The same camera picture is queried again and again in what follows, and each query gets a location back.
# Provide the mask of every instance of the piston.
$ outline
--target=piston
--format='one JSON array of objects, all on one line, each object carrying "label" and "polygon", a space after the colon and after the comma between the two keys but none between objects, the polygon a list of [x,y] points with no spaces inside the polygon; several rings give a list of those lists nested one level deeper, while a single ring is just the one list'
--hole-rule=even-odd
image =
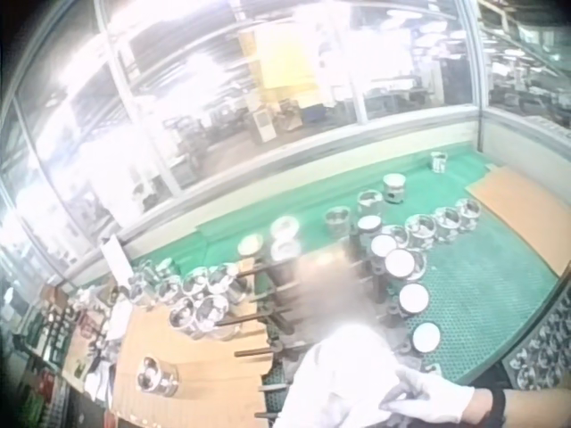
[{"label": "piston", "polygon": [[159,301],[166,306],[177,304],[182,297],[182,279],[178,275],[164,278],[157,289]]},{"label": "piston", "polygon": [[399,306],[405,317],[424,312],[429,301],[428,290],[421,284],[406,284],[399,292]]},{"label": "piston", "polygon": [[423,323],[412,332],[412,346],[422,354],[433,352],[438,348],[440,340],[440,328],[434,323]]},{"label": "piston", "polygon": [[224,263],[210,268],[208,291],[211,294],[223,294],[228,301],[239,304],[248,294],[248,282],[245,278],[237,278],[238,266],[234,263]]},{"label": "piston", "polygon": [[152,309],[157,304],[154,288],[141,274],[135,274],[129,278],[129,283],[128,298],[131,303],[145,309]]},{"label": "piston", "polygon": [[404,280],[409,278],[416,266],[414,256],[409,250],[397,248],[389,252],[385,258],[385,268],[387,273],[395,278]]},{"label": "piston", "polygon": [[361,216],[378,216],[383,209],[383,195],[377,190],[366,190],[357,197]]},{"label": "piston", "polygon": [[238,244],[238,254],[242,259],[254,257],[256,261],[263,259],[264,238],[260,234],[247,235]]},{"label": "piston", "polygon": [[417,214],[407,218],[404,226],[409,231],[409,247],[419,250],[428,250],[434,245],[436,235],[436,222],[431,216]]},{"label": "piston", "polygon": [[460,215],[460,231],[467,232],[476,229],[482,207],[475,199],[460,199],[456,202],[456,208]]},{"label": "piston", "polygon": [[170,310],[169,325],[195,341],[204,337],[194,318],[194,303],[189,297],[179,300],[178,305]]},{"label": "piston", "polygon": [[351,232],[351,210],[334,207],[325,214],[327,229],[334,239],[341,239]]},{"label": "piston", "polygon": [[283,216],[271,224],[269,231],[274,240],[294,239],[300,231],[300,222],[297,218]]},{"label": "piston", "polygon": [[409,252],[414,258],[414,269],[412,274],[407,277],[407,281],[416,282],[426,273],[426,267],[428,266],[426,254],[419,250],[409,250]]},{"label": "piston", "polygon": [[409,232],[404,226],[386,225],[381,228],[383,235],[390,235],[396,240],[397,248],[407,248],[409,245]]},{"label": "piston", "polygon": [[403,174],[387,174],[383,177],[385,185],[383,196],[390,203],[404,202],[404,186],[407,178]]},{"label": "piston", "polygon": [[371,265],[384,268],[385,258],[396,249],[396,240],[389,235],[375,236],[370,244]]},{"label": "piston", "polygon": [[460,215],[454,208],[442,207],[434,211],[436,239],[439,243],[451,243],[458,237]]},{"label": "piston", "polygon": [[145,357],[137,370],[137,389],[141,392],[172,397],[178,389],[176,366],[153,357]]},{"label": "piston", "polygon": [[200,331],[212,339],[229,341],[240,331],[240,325],[216,326],[229,312],[228,299],[219,294],[207,296],[196,303],[194,319]]},{"label": "piston", "polygon": [[177,264],[171,258],[163,260],[154,269],[157,275],[161,278],[168,278],[169,276],[179,276],[180,270]]},{"label": "piston", "polygon": [[278,284],[283,285],[295,279],[295,262],[302,255],[302,246],[295,240],[278,240],[271,245],[271,258],[280,263],[277,266],[269,267],[271,277],[276,278]]},{"label": "piston", "polygon": [[208,295],[209,270],[206,267],[197,267],[185,276],[182,284],[182,293],[194,302],[204,299]]},{"label": "piston", "polygon": [[446,172],[446,161],[448,154],[445,152],[431,152],[430,153],[432,172],[436,174],[443,174]]}]

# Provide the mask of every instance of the person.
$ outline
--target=person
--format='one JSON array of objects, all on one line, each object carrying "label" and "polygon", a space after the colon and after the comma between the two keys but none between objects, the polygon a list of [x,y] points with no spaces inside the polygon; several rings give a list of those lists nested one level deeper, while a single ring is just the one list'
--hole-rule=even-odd
[{"label": "person", "polygon": [[346,325],[305,355],[274,428],[363,428],[399,414],[428,423],[564,427],[571,391],[491,391],[400,366],[365,325]]}]

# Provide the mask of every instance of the white glove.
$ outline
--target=white glove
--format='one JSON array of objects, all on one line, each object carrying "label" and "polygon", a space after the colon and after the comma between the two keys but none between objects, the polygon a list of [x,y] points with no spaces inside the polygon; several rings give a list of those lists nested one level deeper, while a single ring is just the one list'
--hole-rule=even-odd
[{"label": "white glove", "polygon": [[399,366],[396,374],[405,388],[397,387],[399,392],[390,395],[408,390],[416,398],[385,402],[380,408],[431,424],[458,424],[474,395],[474,388],[459,386],[437,374],[420,373],[405,366]]}]

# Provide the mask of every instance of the workstation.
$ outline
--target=workstation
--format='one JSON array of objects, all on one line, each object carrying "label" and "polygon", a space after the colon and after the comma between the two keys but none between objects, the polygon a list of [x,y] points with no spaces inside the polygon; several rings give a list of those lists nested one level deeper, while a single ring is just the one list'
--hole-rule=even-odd
[{"label": "workstation", "polygon": [[[60,401],[87,399],[119,426],[271,426],[304,355],[349,321],[456,383],[565,383],[563,64],[478,31],[485,2],[270,3],[151,23],[77,1],[46,20],[0,164],[3,340],[35,424],[76,423]],[[131,43],[105,57],[96,37],[79,57],[103,69],[38,89],[86,16]],[[91,103],[104,85],[118,96]]]}]

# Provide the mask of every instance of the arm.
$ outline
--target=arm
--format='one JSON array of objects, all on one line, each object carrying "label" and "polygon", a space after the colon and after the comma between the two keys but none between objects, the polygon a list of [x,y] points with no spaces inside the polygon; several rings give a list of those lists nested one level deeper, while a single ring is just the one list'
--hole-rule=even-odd
[{"label": "arm", "polygon": [[[398,376],[414,399],[381,403],[381,408],[431,423],[479,425],[492,410],[492,393],[459,386],[435,374],[400,367]],[[505,390],[504,426],[560,428],[571,421],[571,391]]]},{"label": "arm", "polygon": [[[571,422],[571,391],[563,389],[543,391],[505,390],[507,428],[526,426],[559,428]],[[492,393],[476,390],[462,413],[462,421],[478,425],[492,409]]]}]

